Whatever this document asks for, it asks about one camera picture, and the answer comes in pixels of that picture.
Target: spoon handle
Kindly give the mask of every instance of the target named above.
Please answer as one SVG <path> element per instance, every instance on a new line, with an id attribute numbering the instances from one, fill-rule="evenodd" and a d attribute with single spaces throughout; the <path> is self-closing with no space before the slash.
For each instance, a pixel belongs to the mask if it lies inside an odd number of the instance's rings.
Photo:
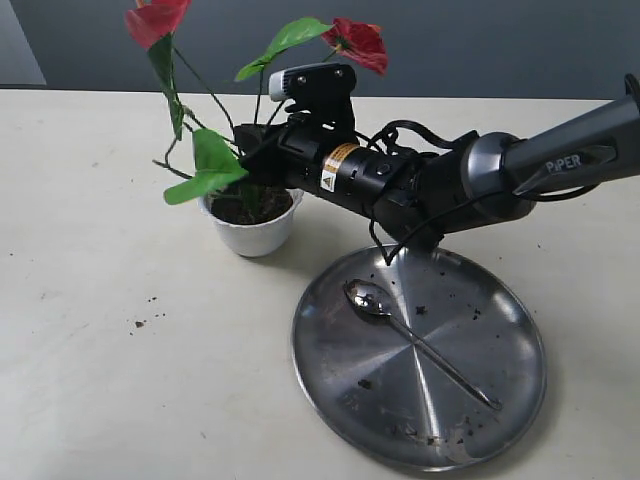
<path id="1" fill-rule="evenodd" d="M 391 326 L 394 327 L 398 333 L 418 347 L 424 355 L 426 355 L 433 363 L 436 364 L 436 366 L 446 373 L 449 378 L 466 390 L 467 393 L 493 410 L 502 409 L 502 404 L 500 402 L 491 399 L 480 388 L 473 385 L 456 367 L 451 365 L 442 355 L 440 355 L 433 347 L 429 346 L 429 344 L 422 338 L 416 335 L 408 326 L 398 321 L 393 315 L 389 315 L 387 318 L 389 319 Z"/>

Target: artificial plant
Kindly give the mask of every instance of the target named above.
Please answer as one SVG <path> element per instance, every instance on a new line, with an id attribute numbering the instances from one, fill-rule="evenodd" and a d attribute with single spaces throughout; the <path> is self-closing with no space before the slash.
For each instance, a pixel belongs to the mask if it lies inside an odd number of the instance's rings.
<path id="1" fill-rule="evenodd" d="M 134 40 L 147 51 L 161 90 L 167 99 L 174 134 L 164 161 L 154 160 L 154 163 L 184 179 L 184 182 L 168 188 L 164 192 L 164 199 L 168 204 L 175 205 L 207 194 L 219 194 L 225 187 L 244 178 L 248 172 L 238 161 L 242 152 L 238 151 L 235 142 L 207 128 L 178 95 L 174 79 L 175 57 L 211 95 L 233 132 L 234 123 L 231 115 L 174 42 L 175 31 L 187 13 L 191 0 L 136 0 L 136 3 L 137 8 L 126 12 L 125 23 Z M 235 77 L 236 81 L 244 81 L 253 75 L 259 75 L 254 123 L 258 121 L 264 73 L 276 57 L 294 46 L 322 37 L 331 47 L 325 61 L 334 54 L 340 54 L 383 75 L 388 60 L 379 32 L 380 28 L 375 25 L 346 18 L 336 18 L 332 25 L 327 25 L 315 18 L 304 17 L 285 25 L 264 53 L 241 68 Z M 282 103 L 273 112 L 269 123 L 281 107 Z M 195 164 L 193 175 L 174 168 L 169 162 L 170 153 L 176 143 L 182 140 L 184 130 L 192 135 Z M 244 185 L 238 189 L 237 196 L 249 210 L 255 209 L 261 188 L 263 187 Z"/>

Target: soil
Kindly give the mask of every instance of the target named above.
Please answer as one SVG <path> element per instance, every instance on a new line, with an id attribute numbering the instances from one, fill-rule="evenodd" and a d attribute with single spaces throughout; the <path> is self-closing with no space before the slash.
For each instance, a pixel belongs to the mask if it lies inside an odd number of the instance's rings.
<path id="1" fill-rule="evenodd" d="M 257 225 L 275 220 L 285 213 L 293 205 L 293 199 L 284 188 L 264 187 L 260 189 L 258 203 L 259 211 L 252 215 L 239 199 L 216 198 L 211 203 L 211 214 L 235 225 Z"/>

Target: white flower pot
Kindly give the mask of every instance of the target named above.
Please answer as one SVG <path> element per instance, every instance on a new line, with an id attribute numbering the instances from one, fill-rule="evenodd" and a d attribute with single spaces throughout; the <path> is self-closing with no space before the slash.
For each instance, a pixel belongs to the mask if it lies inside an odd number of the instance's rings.
<path id="1" fill-rule="evenodd" d="M 235 225 L 215 217 L 211 213 L 211 198 L 200 199 L 200 206 L 213 219 L 222 241 L 238 255 L 261 257 L 280 247 L 291 234 L 293 212 L 302 201 L 302 190 L 289 190 L 293 204 L 278 218 L 257 225 Z"/>

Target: robotic arm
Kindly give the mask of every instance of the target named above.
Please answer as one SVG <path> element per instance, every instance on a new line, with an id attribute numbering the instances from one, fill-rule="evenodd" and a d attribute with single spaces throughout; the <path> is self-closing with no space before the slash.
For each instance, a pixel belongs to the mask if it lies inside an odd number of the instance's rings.
<path id="1" fill-rule="evenodd" d="M 430 251 L 447 233 L 517 220 L 537 202 L 572 198 L 640 174 L 640 85 L 563 125 L 522 140 L 469 132 L 446 141 L 409 120 L 368 139 L 355 131 L 354 70 L 315 64 L 271 76 L 276 101 L 292 99 L 280 125 L 240 125 L 235 138 L 249 181 L 300 188 L 377 222 L 403 246 Z M 397 145 L 409 129 L 446 152 Z M 568 193 L 554 193 L 575 189 Z"/>

